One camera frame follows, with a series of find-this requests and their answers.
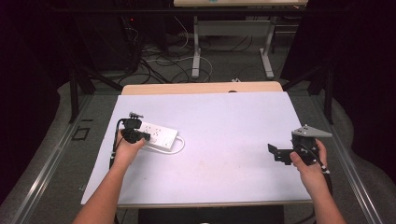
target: hand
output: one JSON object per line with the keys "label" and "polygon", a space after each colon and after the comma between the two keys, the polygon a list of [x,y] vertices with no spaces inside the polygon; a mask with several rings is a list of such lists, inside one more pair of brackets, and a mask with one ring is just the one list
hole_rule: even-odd
{"label": "hand", "polygon": [[121,131],[119,131],[117,136],[116,146],[116,158],[114,159],[113,166],[120,167],[126,171],[128,166],[134,161],[134,158],[137,155],[139,149],[145,145],[145,139],[142,138],[136,143],[127,142],[121,135]]}
{"label": "hand", "polygon": [[[319,158],[327,167],[326,147],[318,139],[317,145],[319,149]],[[297,170],[300,172],[301,180],[312,199],[318,197],[322,193],[329,192],[326,180],[317,162],[307,166],[296,152],[290,153],[290,158],[293,161],[293,165],[297,167]]]}

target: power outlet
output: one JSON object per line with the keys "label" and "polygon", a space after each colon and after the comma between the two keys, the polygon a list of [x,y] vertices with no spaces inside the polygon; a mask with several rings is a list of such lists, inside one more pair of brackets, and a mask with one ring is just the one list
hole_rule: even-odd
{"label": "power outlet", "polygon": [[150,139],[146,143],[147,146],[168,152],[172,151],[172,145],[177,138],[176,130],[144,121],[142,121],[142,125],[140,125],[140,129],[138,131],[150,134]]}

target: white tabletop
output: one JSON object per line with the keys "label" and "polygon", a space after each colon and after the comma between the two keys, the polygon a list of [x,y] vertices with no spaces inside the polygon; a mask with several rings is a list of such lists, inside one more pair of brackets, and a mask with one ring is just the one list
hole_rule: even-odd
{"label": "white tabletop", "polygon": [[175,0],[176,7],[303,6],[308,0]]}
{"label": "white tabletop", "polygon": [[310,202],[296,168],[274,161],[267,148],[291,148],[291,131],[301,127],[289,96],[236,92],[119,96],[81,203],[106,175],[116,123],[130,111],[178,130],[186,146],[175,155],[140,150],[124,177],[119,206]]}

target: table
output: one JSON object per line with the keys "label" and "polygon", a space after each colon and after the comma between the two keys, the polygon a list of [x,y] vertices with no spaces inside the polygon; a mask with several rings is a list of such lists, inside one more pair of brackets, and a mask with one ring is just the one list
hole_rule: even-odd
{"label": "table", "polygon": [[[176,7],[279,7],[303,6],[307,0],[175,0]],[[269,21],[198,21],[194,16],[194,58],[191,76],[198,78],[201,49],[199,35],[254,35],[266,36],[264,48],[260,49],[262,64],[267,78],[273,79],[274,73],[268,59],[268,51],[274,35],[276,17]]]}
{"label": "table", "polygon": [[186,146],[175,155],[139,151],[124,177],[119,207],[310,203],[298,171],[268,152],[270,142],[291,147],[290,133],[301,127],[281,90],[277,82],[125,87],[81,203],[105,176],[115,124],[132,109],[143,121],[177,129]]}

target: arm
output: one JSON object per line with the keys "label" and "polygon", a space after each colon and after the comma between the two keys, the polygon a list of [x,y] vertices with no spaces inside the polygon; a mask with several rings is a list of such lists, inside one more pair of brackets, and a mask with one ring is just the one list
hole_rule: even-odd
{"label": "arm", "polygon": [[[317,145],[320,160],[327,166],[326,147],[319,140],[317,140]],[[317,163],[310,166],[305,165],[296,152],[290,153],[290,158],[300,171],[303,184],[312,198],[317,223],[346,223],[329,192],[320,166]]]}
{"label": "arm", "polygon": [[141,139],[130,144],[121,138],[120,132],[117,142],[116,158],[110,170],[102,180],[91,198],[82,207],[73,223],[113,223],[120,197],[122,179],[136,157],[137,151],[145,144]]}

